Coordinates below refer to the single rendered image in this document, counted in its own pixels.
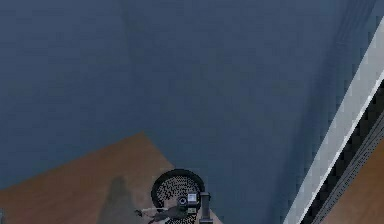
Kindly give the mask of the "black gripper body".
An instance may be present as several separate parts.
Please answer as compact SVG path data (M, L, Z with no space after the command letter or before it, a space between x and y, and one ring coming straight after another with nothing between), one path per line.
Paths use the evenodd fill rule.
M186 196L180 196L167 210L170 219L184 219L188 216L188 200Z

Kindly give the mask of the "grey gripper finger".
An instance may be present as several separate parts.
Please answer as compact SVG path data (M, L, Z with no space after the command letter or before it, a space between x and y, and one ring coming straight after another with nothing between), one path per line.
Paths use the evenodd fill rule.
M156 208L156 207L152 207L152 208L144 208L144 209L136 209L134 210L134 212L138 215L142 215L144 214L145 212L150 212L150 211L156 211L156 212L162 212L162 211L167 211L169 210L168 208Z
M151 220L148 222L148 224L153 224L154 222L160 222L160 221L165 221L170 218L169 214L164 214L164 213L158 213L154 216L152 216Z

